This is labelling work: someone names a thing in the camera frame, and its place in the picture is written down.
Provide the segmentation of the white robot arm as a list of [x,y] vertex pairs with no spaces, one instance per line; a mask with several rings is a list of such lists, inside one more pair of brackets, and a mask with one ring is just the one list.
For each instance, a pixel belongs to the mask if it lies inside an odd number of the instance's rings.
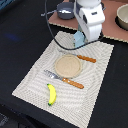
[[95,41],[105,21],[101,0],[75,0],[74,15],[88,42]]

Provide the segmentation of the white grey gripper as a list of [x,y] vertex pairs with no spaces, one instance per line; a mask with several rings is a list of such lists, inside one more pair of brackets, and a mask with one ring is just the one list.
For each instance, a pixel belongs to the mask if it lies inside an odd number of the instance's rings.
[[97,40],[102,31],[102,23],[105,21],[102,6],[98,5],[95,8],[75,7],[74,14],[87,41]]

